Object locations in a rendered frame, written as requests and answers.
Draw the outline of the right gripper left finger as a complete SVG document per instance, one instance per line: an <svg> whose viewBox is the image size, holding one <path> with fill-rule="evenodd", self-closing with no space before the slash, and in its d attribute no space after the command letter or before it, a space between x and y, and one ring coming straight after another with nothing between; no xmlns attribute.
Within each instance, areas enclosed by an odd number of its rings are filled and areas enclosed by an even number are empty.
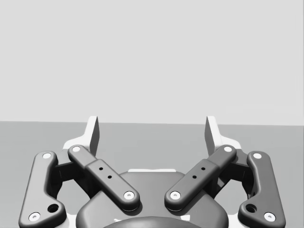
<svg viewBox="0 0 304 228"><path fill-rule="evenodd" d="M68 220L64 204L57 199L67 180L76 180L89 197L101 190L123 211L140 206L138 191L96 158L99 133L97 116L90 116L84 134L65 142L60 153L43 151L34 157L19 216L20 228L58 228Z"/></svg>

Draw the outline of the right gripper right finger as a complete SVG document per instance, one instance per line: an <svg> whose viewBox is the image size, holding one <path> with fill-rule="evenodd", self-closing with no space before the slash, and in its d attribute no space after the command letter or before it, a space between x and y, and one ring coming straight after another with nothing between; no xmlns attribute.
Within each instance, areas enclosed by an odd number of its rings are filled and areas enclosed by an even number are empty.
<svg viewBox="0 0 304 228"><path fill-rule="evenodd" d="M243 226L285 228L270 156L260 151L244 153L238 141L221 135L214 116L207 116L204 135L208 158L199 161L165 193L165 207L181 211L202 190L215 197L230 180L235 180L242 183L247 194L237 213Z"/></svg>

